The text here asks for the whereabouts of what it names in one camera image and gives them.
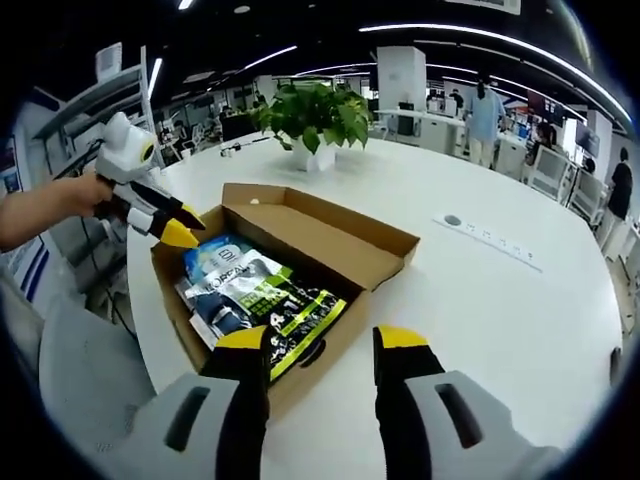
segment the cardboard box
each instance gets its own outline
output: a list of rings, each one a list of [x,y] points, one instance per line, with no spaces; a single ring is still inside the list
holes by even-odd
[[[402,270],[420,240],[312,195],[268,185],[226,184],[222,205],[201,218],[207,228],[195,232],[198,240],[237,233],[348,302],[325,332],[322,348],[272,385],[272,414],[286,411],[303,397],[360,335],[367,323],[370,292]],[[190,325],[190,314],[173,287],[184,276],[183,252],[159,243],[152,249],[152,260],[169,318],[199,372],[209,349]]]

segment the black shirt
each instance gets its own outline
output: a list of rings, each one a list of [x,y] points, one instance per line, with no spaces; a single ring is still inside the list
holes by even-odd
[[[456,101],[458,108],[462,108],[464,106],[464,98],[462,98],[462,95],[458,93],[452,93],[451,95],[449,95],[449,97],[453,98]]]
[[[631,191],[633,190],[633,177],[629,165],[620,162],[613,172],[613,192],[609,198],[609,210],[616,217],[625,219],[629,211],[629,201],[631,199]]]

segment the computer monitor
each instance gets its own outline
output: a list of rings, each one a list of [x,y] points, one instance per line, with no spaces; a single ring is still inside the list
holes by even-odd
[[[576,122],[576,145],[582,147],[592,157],[600,153],[600,137],[584,123]]]

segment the poster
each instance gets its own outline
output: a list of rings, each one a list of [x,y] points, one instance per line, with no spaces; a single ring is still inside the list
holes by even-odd
[[[22,191],[16,160],[16,140],[13,136],[6,141],[5,148],[0,152],[0,178],[2,178],[5,194]]]

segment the table surface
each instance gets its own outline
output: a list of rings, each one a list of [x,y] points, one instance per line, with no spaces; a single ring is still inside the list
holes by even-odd
[[[447,117],[445,115],[439,115],[439,114],[433,113],[433,112],[422,112],[422,111],[415,111],[415,110],[402,110],[400,108],[396,108],[396,109],[392,108],[392,109],[388,109],[388,110],[376,110],[376,113],[382,114],[382,115],[400,115],[400,116],[404,116],[404,117],[412,117],[412,118],[419,118],[419,119],[434,120],[434,121],[447,123],[447,124],[452,125],[454,127],[464,127],[465,126],[464,121],[462,119],[460,119],[460,118]],[[521,147],[524,147],[527,144],[527,141],[525,139],[520,138],[517,135],[514,135],[512,133],[507,133],[507,132],[499,132],[498,133],[498,140],[503,140],[505,142],[509,142],[511,144],[514,144],[514,145],[519,145]]]
[[[609,391],[609,354],[621,345],[621,327],[605,261],[582,220],[514,180],[374,139],[364,152],[340,149],[335,169],[324,173],[294,171],[290,154],[269,140],[231,158],[206,150],[160,180],[198,212],[220,202],[225,182],[288,185],[420,236],[412,264],[372,295],[370,326],[426,336],[442,365],[504,402],[534,444],[569,447]],[[432,221],[441,214],[518,242],[542,272]],[[154,243],[129,229],[133,317],[162,391],[193,367],[164,309]],[[368,329],[302,402],[270,423],[263,478],[385,478],[375,396]]]

